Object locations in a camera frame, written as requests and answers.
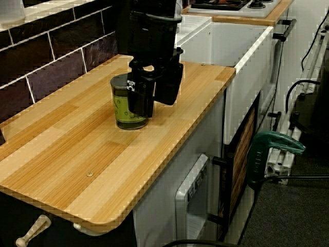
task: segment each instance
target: dark brick tile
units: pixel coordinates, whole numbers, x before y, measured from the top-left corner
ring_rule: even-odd
[[[48,2],[49,0],[23,0],[24,7],[31,7],[33,5],[41,4],[44,2]]]
[[[28,79],[35,101],[55,92],[84,73],[80,50],[34,72]]]
[[[42,35],[0,52],[0,86],[52,61],[48,36]]]
[[[8,45],[11,45],[9,32],[8,31],[0,32],[0,49],[5,48]]]
[[[76,18],[81,18],[85,15],[91,14],[103,8],[112,6],[113,0],[95,0],[77,7],[74,7]]]
[[[0,90],[0,123],[33,104],[25,79]]]
[[[106,36],[83,48],[87,71],[118,54],[115,34]]]
[[[105,34],[109,34],[115,30],[117,13],[115,12],[115,8],[111,7],[103,10],[102,14]]]
[[[101,13],[91,15],[50,32],[56,58],[86,45],[103,35]]]
[[[10,29],[14,43],[74,20],[73,10],[68,9],[33,22]]]

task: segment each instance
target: glass jar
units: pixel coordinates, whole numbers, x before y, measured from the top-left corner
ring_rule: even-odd
[[[117,75],[111,79],[116,124],[124,130],[138,130],[149,121],[147,117],[138,116],[128,109],[127,74]]]

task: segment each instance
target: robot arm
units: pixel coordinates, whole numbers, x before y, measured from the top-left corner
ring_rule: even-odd
[[[154,101],[172,105],[177,98],[183,71],[182,50],[174,49],[180,11],[176,0],[117,2],[118,53],[134,57],[127,80],[129,110],[152,117]],[[143,69],[150,65],[153,71]]]

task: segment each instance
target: green tool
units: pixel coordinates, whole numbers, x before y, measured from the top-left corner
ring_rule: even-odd
[[[283,179],[293,177],[267,177],[264,178],[268,151],[270,148],[277,148],[293,154],[303,153],[305,146],[290,136],[275,132],[259,132],[253,138],[247,164],[247,184],[253,190],[259,189],[266,179]]]

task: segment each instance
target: kitchen counter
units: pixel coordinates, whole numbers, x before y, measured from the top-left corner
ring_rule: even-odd
[[[140,130],[115,124],[115,56],[0,124],[1,192],[96,232],[116,228],[234,78],[235,69],[183,62],[173,106],[155,103]]]
[[[213,22],[249,24],[259,26],[275,26],[280,20],[281,15],[289,8],[294,0],[281,0],[281,2],[274,8],[274,10],[266,18],[251,18],[239,16],[213,15],[213,14],[199,14],[188,13],[188,8],[183,10],[186,15],[211,16]]]

